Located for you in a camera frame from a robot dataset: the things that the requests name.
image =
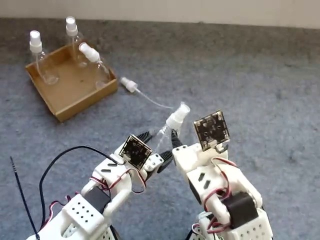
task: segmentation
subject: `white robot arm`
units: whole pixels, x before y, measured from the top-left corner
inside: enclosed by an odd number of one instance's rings
[[[228,160],[229,132],[221,111],[194,122],[200,143],[172,150],[177,169],[204,208],[187,240],[271,240],[261,194]]]
[[[124,144],[110,155],[118,163],[124,162],[124,159],[119,155],[123,146]],[[113,213],[133,192],[132,183],[140,183],[145,189],[148,173],[157,172],[163,163],[164,160],[160,155],[152,154],[143,167],[138,170],[129,162],[118,165],[106,158],[94,169],[92,177],[82,188],[81,194],[73,197],[38,232],[40,239],[118,240],[119,236],[111,226]],[[104,186],[110,189],[110,196],[101,189]],[[33,235],[27,240],[36,239],[36,236]]]

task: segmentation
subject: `white spray cap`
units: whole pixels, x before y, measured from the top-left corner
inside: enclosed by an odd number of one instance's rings
[[[169,128],[177,131],[188,113],[190,113],[190,108],[184,102],[181,102],[180,107],[168,117],[165,123]]]
[[[132,81],[124,76],[120,79],[120,83],[122,83],[122,85],[125,86],[125,88],[128,89],[128,91],[130,93],[135,92],[138,88],[137,83],[135,83],[134,81]]]
[[[42,51],[40,32],[33,30],[30,32],[30,51],[37,54]]]
[[[73,16],[67,16],[65,18],[66,22],[66,34],[68,36],[76,36],[78,34],[78,27],[76,24],[76,19]]]
[[[79,50],[85,55],[85,57],[92,63],[100,61],[100,54],[85,42],[79,45]]]

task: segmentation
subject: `clear plastic tube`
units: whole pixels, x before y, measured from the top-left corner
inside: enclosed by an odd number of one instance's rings
[[[164,108],[164,109],[174,109],[172,106],[166,106],[166,105],[162,105],[160,103],[157,103],[156,101],[152,100],[150,97],[148,97],[147,95],[145,95],[143,92],[141,92],[138,88],[136,89],[136,91],[143,97],[145,97],[147,100],[149,100],[151,103]]]

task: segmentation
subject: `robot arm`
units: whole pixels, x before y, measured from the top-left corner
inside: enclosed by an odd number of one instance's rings
[[[203,151],[196,143],[175,148],[172,153],[178,170],[205,209],[197,219],[198,234],[206,240],[272,239],[262,196],[228,160],[228,151]]]
[[[120,152],[123,143],[110,156],[118,163],[124,159]],[[118,240],[111,226],[112,215],[129,198],[132,183],[145,183],[150,173],[157,172],[164,160],[159,154],[150,155],[141,169],[129,162],[115,164],[106,158],[93,171],[89,182],[82,188],[81,194],[73,197],[62,210],[38,233],[42,240]],[[101,186],[106,184],[110,190],[108,196]],[[33,235],[27,240],[36,240]]]

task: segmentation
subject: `cardboard box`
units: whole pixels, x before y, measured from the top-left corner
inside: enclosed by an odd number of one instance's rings
[[[48,56],[57,66],[59,73],[59,81],[54,85],[44,83],[35,62],[25,67],[46,105],[60,122],[80,113],[118,89],[116,76],[110,68],[112,80],[103,88],[96,89],[93,64],[79,68],[73,62],[68,48],[69,46],[63,46]]]

